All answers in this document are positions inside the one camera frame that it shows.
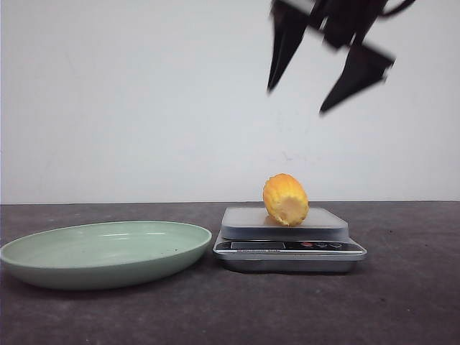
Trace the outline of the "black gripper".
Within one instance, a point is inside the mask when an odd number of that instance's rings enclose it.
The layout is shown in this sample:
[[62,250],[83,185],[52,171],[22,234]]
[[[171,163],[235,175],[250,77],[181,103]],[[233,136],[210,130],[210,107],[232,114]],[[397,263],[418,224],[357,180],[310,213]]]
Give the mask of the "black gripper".
[[334,49],[349,46],[344,69],[320,107],[324,115],[347,98],[385,80],[395,57],[363,44],[377,19],[391,17],[386,1],[273,1],[274,41],[267,91],[274,91],[303,40],[307,27]]

